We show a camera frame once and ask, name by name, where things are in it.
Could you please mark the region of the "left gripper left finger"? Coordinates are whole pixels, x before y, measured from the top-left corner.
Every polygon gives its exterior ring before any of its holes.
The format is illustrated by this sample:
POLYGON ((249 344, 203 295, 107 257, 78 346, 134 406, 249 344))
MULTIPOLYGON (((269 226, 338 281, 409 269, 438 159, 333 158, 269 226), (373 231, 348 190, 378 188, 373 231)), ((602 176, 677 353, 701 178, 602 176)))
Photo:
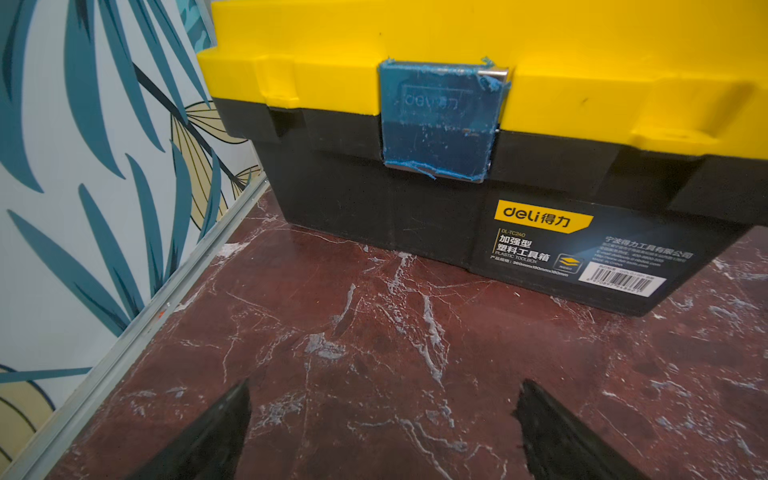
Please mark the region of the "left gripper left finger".
POLYGON ((251 418, 248 384, 233 386, 131 479, 232 479, 251 418))

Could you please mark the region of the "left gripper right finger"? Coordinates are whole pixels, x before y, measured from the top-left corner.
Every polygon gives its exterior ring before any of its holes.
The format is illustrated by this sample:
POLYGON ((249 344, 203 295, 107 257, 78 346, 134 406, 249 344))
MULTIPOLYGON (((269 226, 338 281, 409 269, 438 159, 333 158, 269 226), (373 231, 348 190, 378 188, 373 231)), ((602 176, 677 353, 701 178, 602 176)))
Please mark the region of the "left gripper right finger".
POLYGON ((531 379, 521 383, 513 417, 527 469, 536 479, 645 479, 642 471, 531 379))

